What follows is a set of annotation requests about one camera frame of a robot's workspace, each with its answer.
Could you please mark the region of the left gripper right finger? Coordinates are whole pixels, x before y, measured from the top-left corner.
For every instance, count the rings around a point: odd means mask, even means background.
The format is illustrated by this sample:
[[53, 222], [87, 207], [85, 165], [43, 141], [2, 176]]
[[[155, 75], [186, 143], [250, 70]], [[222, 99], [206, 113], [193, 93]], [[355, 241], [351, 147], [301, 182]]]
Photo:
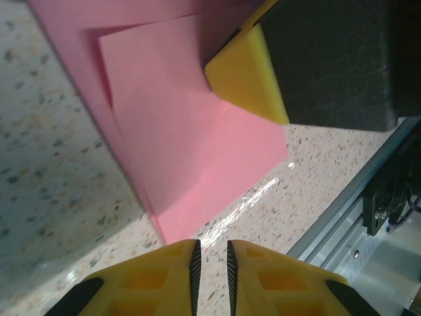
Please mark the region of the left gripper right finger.
[[230, 316], [374, 316], [341, 275], [244, 240], [227, 243]]

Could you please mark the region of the wide aluminium mounting rail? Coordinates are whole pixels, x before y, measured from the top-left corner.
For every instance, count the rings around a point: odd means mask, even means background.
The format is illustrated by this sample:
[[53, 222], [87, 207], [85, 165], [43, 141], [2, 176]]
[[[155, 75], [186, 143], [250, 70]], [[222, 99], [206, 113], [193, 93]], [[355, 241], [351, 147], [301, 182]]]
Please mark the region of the wide aluminium mounting rail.
[[345, 277], [381, 316], [421, 316], [421, 196], [375, 236], [362, 225], [362, 191], [414, 129], [407, 118], [363, 166], [289, 255]]

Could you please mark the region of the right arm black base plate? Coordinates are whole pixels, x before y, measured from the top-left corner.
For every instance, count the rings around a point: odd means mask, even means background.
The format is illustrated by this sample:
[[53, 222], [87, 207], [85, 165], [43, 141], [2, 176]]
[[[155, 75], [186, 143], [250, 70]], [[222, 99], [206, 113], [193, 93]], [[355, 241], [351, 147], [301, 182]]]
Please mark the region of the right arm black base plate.
[[386, 220], [399, 222], [413, 196], [421, 196], [421, 129], [416, 128], [362, 191], [362, 225], [375, 236]]

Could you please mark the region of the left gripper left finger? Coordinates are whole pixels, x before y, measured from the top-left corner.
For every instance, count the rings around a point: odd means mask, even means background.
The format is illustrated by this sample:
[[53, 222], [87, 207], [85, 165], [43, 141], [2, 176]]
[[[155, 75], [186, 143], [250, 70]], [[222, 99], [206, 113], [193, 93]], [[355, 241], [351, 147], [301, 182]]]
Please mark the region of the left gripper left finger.
[[201, 242], [183, 240], [74, 285], [47, 316], [197, 316]]

